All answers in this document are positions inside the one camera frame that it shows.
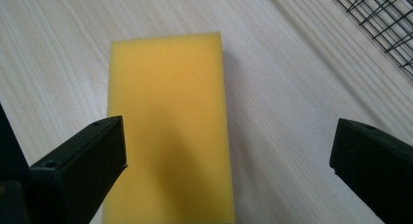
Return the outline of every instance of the wooden table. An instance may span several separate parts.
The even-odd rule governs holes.
[[[337,121],[413,143],[412,79],[333,0],[0,0],[0,25],[0,101],[30,164],[105,117],[112,41],[209,31],[237,223],[381,223],[328,165]]]

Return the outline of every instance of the foam block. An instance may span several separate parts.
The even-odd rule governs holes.
[[[235,223],[219,33],[114,42],[108,116],[129,167],[103,222]]]

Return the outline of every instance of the yellow foam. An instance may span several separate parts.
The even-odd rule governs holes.
[[[116,115],[129,167],[105,200],[105,224],[235,222],[219,33],[114,42]]]

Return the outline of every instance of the wire mesh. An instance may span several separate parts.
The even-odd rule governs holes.
[[[413,0],[336,0],[413,78]]]

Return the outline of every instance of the wood grain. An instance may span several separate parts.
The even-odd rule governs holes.
[[[221,31],[237,223],[381,223],[329,154],[340,117],[412,143],[412,82],[333,0],[0,0],[0,25],[29,163],[104,118],[111,41]]]

